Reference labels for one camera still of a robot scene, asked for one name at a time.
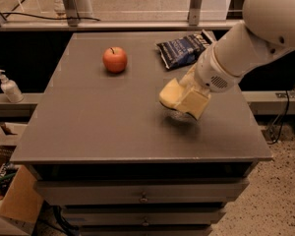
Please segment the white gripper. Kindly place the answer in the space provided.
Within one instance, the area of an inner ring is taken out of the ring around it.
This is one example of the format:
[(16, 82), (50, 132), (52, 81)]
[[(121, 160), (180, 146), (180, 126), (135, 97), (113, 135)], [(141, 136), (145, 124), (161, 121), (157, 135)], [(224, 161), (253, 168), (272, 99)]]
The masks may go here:
[(183, 92), (175, 103), (175, 109), (190, 114), (198, 120), (207, 108), (209, 95), (196, 91), (193, 87), (198, 84), (212, 92), (224, 92), (238, 85), (241, 77), (227, 72), (219, 63), (214, 53), (216, 43), (211, 44), (199, 57), (197, 64), (193, 65), (179, 85), (189, 88)]

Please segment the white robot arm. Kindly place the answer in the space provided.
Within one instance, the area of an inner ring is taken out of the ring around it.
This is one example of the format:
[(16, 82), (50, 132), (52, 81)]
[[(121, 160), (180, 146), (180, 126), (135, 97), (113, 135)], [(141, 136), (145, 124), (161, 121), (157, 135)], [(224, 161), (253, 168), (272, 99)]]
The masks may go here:
[(295, 50), (295, 0), (245, 0), (242, 15), (179, 82), (177, 110), (200, 117), (210, 92), (230, 89), (255, 68)]

